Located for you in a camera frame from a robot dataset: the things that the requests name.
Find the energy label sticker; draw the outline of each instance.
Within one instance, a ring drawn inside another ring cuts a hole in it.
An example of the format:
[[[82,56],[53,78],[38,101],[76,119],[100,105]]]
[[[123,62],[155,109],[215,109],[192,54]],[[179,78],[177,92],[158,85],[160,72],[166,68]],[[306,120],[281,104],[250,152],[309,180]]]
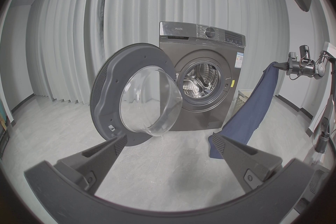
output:
[[[243,64],[244,54],[241,52],[237,52],[236,63],[234,65],[235,68],[241,68]]]

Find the black baseboard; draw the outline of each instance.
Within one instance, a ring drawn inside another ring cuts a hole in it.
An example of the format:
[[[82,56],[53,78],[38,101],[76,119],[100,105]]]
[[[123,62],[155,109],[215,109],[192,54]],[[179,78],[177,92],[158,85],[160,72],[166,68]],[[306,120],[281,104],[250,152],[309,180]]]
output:
[[[312,137],[313,132],[312,132],[311,129],[308,128],[308,129],[306,130],[306,134],[308,134],[309,137]]]
[[[281,96],[281,95],[276,95],[275,97],[277,97],[278,99],[280,99],[281,101],[283,101],[285,104],[288,104],[291,108],[293,108],[296,112],[302,111],[302,113],[304,113],[307,117],[309,117],[311,120],[313,119],[313,115],[310,114],[307,110],[305,110],[303,107],[299,108],[298,106],[296,106],[295,104],[293,104],[291,101],[287,100],[285,97]]]
[[[29,95],[26,99],[24,99],[22,102],[20,102],[16,107],[14,107],[14,108],[12,109],[12,113],[14,113],[15,111],[17,111],[17,109],[18,109],[20,106],[22,106],[25,102],[27,102],[27,101],[28,101],[30,98],[32,98],[34,95],[35,95],[35,94],[33,93],[33,94]]]
[[[3,153],[9,141],[9,134],[7,131],[3,129],[1,136],[0,136],[0,159],[2,159]]]

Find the door glass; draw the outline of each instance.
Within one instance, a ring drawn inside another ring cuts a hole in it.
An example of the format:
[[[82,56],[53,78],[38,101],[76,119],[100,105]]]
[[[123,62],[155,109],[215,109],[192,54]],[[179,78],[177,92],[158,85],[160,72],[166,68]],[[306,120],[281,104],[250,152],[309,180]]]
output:
[[[147,66],[126,84],[120,99],[120,118],[130,131],[160,136],[174,125],[182,102],[174,80],[161,68]]]

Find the laundry basket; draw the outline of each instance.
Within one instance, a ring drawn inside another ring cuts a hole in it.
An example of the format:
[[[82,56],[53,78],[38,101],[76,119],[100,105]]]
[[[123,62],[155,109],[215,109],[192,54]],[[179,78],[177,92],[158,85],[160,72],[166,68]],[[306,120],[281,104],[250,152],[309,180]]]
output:
[[[233,117],[233,115],[236,114],[236,112],[243,106],[243,104],[246,103],[247,99],[249,99],[252,92],[253,90],[238,90],[237,101],[236,104],[234,105],[231,117]]]

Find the white curtain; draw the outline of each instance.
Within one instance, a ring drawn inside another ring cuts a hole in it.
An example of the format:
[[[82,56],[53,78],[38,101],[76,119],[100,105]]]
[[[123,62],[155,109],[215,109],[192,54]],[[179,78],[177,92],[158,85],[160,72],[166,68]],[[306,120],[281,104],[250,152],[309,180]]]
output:
[[[211,25],[246,36],[238,89],[253,89],[272,61],[286,61],[285,0],[35,0],[27,65],[35,94],[89,102],[105,59],[124,46],[158,45],[160,21]]]
[[[158,46],[160,21],[199,23],[244,34],[237,89],[253,89],[272,61],[287,61],[285,0],[105,0],[105,58],[132,43]]]
[[[104,1],[34,1],[26,46],[35,94],[89,102],[93,80],[105,61]]]

